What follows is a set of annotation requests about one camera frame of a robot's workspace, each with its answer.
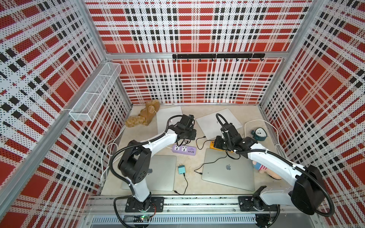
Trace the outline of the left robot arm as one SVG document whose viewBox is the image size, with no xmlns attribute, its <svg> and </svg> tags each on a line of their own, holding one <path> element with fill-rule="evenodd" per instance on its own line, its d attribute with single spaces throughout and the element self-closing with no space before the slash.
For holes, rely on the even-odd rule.
<svg viewBox="0 0 365 228">
<path fill-rule="evenodd" d="M 109 171 L 125 182 L 138 202 L 145 202 L 151 197 L 145 178 L 151 158 L 170 144 L 182 140 L 195 140 L 195 119 L 193 115 L 175 115 L 168 119 L 165 130 L 159 135 L 138 142 L 132 140 L 115 154 L 109 161 Z"/>
</svg>

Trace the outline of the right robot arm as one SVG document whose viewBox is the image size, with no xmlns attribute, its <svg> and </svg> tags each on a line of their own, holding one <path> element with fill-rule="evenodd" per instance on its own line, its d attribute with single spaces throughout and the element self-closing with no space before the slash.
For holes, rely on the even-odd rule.
<svg viewBox="0 0 365 228">
<path fill-rule="evenodd" d="M 295 206 L 307 215 L 315 213 L 323 217 L 334 215 L 335 205 L 318 168 L 291 162 L 271 152 L 251 137 L 242 138 L 235 126 L 228 123 L 221 114 L 215 116 L 222 133 L 216 138 L 215 147 L 234 152 L 265 166 L 290 185 L 288 189 L 279 190 L 261 186 L 252 196 L 256 210 L 262 211 L 264 205 L 288 205 Z"/>
</svg>

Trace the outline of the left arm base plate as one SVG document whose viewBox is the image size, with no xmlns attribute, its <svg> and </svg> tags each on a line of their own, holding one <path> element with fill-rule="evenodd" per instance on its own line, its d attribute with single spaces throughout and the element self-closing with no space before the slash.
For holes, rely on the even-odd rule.
<svg viewBox="0 0 365 228">
<path fill-rule="evenodd" d="M 127 199 L 125 212 L 162 212 L 164 197 L 149 196 L 145 201 L 139 202 L 134 197 Z"/>
</svg>

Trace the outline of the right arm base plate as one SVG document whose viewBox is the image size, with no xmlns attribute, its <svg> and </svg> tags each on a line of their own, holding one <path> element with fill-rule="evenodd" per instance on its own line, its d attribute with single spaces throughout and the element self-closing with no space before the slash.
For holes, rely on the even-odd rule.
<svg viewBox="0 0 365 228">
<path fill-rule="evenodd" d="M 277 212 L 278 205 L 267 205 L 260 197 L 239 196 L 238 204 L 241 212 Z"/>
</svg>

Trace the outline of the teal charger adapter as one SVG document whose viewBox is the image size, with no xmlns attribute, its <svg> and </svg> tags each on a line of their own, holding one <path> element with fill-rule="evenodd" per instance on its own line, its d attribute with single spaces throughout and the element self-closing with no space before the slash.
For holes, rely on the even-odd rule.
<svg viewBox="0 0 365 228">
<path fill-rule="evenodd" d="M 186 169 L 185 169 L 185 166 L 184 165 L 178 166 L 178 173 L 179 174 L 182 174 L 182 175 L 185 175 Z"/>
</svg>

